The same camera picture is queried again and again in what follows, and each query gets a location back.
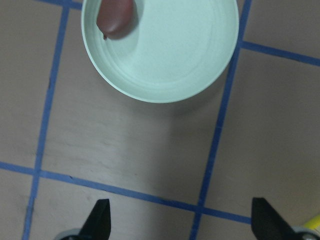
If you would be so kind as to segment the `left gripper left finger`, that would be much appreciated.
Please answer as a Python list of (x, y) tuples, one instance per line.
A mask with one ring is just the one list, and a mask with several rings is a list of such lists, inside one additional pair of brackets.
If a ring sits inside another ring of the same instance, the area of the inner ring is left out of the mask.
[(81, 240), (108, 240), (111, 235), (109, 199), (96, 201), (78, 236)]

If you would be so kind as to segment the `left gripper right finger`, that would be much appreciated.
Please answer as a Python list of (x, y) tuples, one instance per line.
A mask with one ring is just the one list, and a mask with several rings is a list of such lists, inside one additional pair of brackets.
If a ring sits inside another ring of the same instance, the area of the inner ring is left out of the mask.
[(263, 197), (251, 202), (251, 230), (257, 240), (299, 240), (299, 234)]

